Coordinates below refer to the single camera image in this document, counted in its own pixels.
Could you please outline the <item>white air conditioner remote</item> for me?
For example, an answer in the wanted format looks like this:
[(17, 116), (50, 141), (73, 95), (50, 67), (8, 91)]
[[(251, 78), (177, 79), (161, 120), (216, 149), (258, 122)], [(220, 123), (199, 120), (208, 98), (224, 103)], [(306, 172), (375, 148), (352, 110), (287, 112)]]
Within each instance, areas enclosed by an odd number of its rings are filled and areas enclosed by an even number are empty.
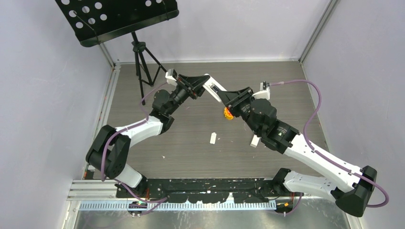
[(203, 84), (204, 89), (218, 102), (222, 102), (220, 96), (218, 95), (219, 91), (226, 91), (226, 89), (219, 84), (212, 76), (205, 74), (204, 76), (209, 76), (209, 79)]

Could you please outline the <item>small white battery cover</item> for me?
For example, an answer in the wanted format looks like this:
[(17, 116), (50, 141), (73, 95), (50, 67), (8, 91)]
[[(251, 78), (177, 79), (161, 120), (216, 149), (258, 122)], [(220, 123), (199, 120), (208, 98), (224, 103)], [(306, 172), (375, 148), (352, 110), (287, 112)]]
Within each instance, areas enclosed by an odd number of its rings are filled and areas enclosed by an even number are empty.
[(211, 137), (210, 137), (210, 144), (214, 145), (217, 139), (217, 133), (216, 132), (212, 132), (211, 133)]

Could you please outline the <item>long white remote control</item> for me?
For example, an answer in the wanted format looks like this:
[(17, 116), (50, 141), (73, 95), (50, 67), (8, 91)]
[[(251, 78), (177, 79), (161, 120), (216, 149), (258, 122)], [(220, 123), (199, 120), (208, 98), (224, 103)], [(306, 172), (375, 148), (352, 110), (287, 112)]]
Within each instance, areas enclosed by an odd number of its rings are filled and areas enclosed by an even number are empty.
[(256, 148), (260, 142), (260, 137), (253, 135), (250, 146)]

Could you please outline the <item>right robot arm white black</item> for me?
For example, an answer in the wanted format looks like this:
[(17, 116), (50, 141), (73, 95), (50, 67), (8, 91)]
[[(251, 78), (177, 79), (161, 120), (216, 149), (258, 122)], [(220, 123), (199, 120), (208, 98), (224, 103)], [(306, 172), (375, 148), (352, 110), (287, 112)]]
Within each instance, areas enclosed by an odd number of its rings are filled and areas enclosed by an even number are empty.
[(352, 216), (364, 215), (374, 191), (370, 182), (376, 180), (376, 169), (352, 165), (307, 142), (299, 130), (277, 119), (277, 109), (268, 99), (256, 98), (250, 87), (217, 94), (230, 113), (242, 118), (265, 147), (294, 158), (322, 175), (300, 175), (281, 168), (272, 184), (277, 195), (307, 193), (334, 202)]

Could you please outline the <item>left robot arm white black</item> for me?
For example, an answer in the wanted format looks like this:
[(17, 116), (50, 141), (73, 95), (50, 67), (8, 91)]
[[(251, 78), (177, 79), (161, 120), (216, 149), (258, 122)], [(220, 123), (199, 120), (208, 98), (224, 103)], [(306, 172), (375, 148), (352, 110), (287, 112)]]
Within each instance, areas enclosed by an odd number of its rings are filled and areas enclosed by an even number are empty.
[(197, 99), (204, 91), (204, 84), (210, 76), (184, 76), (181, 74), (167, 76), (167, 83), (173, 83), (172, 92), (158, 90), (155, 92), (152, 111), (133, 124), (123, 127), (103, 126), (89, 148), (86, 162), (102, 173), (102, 179), (115, 179), (128, 187), (134, 197), (146, 193), (145, 177), (128, 163), (131, 147), (137, 143), (165, 133), (173, 123), (172, 114), (188, 99)]

